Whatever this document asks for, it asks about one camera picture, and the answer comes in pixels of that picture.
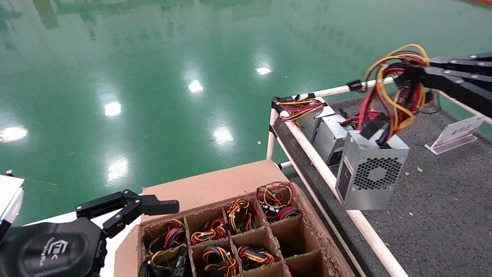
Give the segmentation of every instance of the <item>cardboard box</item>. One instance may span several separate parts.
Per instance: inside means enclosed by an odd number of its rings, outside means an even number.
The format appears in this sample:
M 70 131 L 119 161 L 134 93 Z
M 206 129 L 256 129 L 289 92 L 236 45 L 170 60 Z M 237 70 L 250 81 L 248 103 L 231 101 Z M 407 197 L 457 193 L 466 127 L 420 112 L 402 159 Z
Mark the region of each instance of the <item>cardboard box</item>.
M 138 277 L 142 262 L 150 258 L 143 246 L 144 234 L 158 236 L 163 223 L 172 218 L 184 222 L 194 277 L 196 268 L 204 266 L 202 251 L 209 245 L 231 251 L 238 260 L 238 276 L 355 276 L 314 208 L 296 185 L 292 186 L 293 205 L 302 211 L 302 216 L 269 223 L 257 215 L 255 229 L 251 231 L 233 236 L 228 232 L 227 238 L 197 245 L 189 243 L 190 234 L 202 228 L 209 218 L 214 215 L 226 218 L 225 211 L 231 202 L 244 198 L 250 200 L 253 207 L 256 188 L 275 181 L 288 180 L 272 161 L 265 160 L 145 188 L 145 195 L 155 194 L 160 200 L 179 200 L 181 211 L 173 215 L 144 215 L 141 224 L 130 231 L 116 251 L 115 276 Z M 243 271 L 237 257 L 240 246 L 265 248 L 278 257 L 278 262 Z M 176 251 L 171 250 L 170 257 Z

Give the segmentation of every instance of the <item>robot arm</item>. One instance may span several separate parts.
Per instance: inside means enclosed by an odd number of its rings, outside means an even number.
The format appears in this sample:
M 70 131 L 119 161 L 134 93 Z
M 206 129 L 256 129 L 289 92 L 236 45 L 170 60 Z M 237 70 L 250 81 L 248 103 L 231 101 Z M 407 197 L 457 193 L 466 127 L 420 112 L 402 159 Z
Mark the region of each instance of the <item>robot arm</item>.
M 492 53 L 450 59 L 436 57 L 429 67 L 407 66 L 395 83 L 421 82 L 492 117 Z
M 121 210 L 100 229 L 90 219 Z M 98 277 L 106 257 L 106 239 L 113 238 L 141 214 L 179 212 L 179 202 L 159 201 L 130 190 L 114 193 L 76 208 L 68 223 L 38 223 L 8 229 L 0 241 L 0 277 Z

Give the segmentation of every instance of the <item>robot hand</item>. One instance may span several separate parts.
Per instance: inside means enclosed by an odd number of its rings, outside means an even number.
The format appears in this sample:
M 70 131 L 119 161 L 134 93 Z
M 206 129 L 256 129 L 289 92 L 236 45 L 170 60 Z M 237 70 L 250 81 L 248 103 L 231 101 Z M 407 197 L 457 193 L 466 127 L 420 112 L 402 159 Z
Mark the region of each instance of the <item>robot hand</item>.
M 121 210 L 100 229 L 91 219 Z M 14 227 L 0 237 L 0 277 L 98 277 L 113 238 L 141 214 L 179 212 L 179 202 L 130 190 L 79 205 L 68 223 Z

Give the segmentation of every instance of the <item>logo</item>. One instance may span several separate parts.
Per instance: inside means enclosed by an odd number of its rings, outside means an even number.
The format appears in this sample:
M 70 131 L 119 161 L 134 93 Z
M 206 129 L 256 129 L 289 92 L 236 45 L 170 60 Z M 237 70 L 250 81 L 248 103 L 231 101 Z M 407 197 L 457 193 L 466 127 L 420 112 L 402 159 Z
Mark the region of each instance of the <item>logo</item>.
M 473 126 L 473 124 L 470 124 L 470 125 L 463 127 L 463 128 L 456 129 L 456 130 L 454 130 L 454 132 L 451 135 L 455 135 L 455 134 L 463 133 L 464 131 L 468 131 L 468 130 L 470 130 L 471 126 Z
M 52 242 L 54 240 L 55 238 L 50 238 L 43 247 L 41 260 L 39 261 L 39 267 L 42 267 L 44 265 L 46 258 L 48 258 L 47 256 L 51 255 L 51 257 L 49 257 L 50 260 L 58 260 L 58 255 L 65 253 L 68 242 L 64 240 Z

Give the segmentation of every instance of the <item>green epoxy floor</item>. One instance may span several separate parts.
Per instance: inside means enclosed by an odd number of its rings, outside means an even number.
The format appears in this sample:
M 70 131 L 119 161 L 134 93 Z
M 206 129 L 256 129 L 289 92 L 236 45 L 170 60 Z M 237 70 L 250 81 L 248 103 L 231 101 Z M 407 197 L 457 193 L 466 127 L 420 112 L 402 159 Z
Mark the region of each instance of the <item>green epoxy floor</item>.
M 454 0 L 0 7 L 0 170 L 27 179 L 17 225 L 264 159 L 272 96 L 361 78 L 401 45 L 419 43 L 431 56 L 492 45 L 490 9 Z

